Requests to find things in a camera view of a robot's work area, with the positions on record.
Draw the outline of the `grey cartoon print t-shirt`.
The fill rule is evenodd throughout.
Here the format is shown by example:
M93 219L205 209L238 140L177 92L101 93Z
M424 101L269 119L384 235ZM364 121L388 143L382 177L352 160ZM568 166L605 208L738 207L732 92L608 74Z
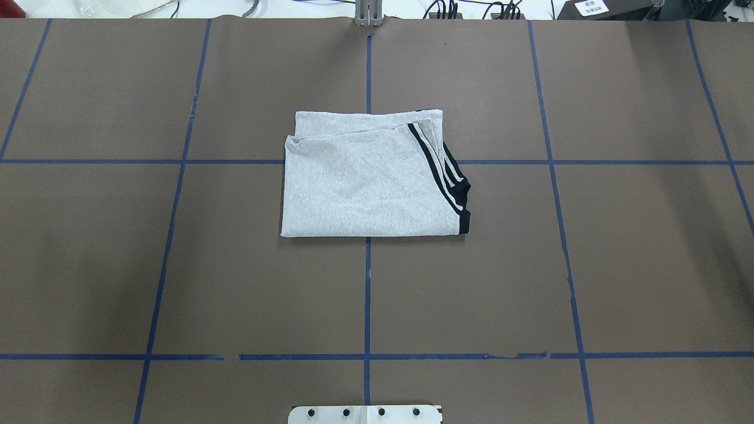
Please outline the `grey cartoon print t-shirt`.
M471 189L436 108L391 114L297 112L285 141L281 236L468 234Z

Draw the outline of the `black box with label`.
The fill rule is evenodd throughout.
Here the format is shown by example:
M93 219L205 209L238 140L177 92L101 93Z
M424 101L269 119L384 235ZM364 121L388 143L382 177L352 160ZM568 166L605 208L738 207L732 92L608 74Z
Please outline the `black box with label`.
M555 17L558 21L643 21L655 1L568 1Z

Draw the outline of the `grey aluminium frame post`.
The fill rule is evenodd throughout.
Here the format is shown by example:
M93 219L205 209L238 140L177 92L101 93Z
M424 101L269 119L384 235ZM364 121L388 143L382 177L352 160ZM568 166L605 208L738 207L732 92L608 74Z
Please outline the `grey aluminium frame post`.
M355 26L382 26L384 22L382 5L382 0L355 0Z

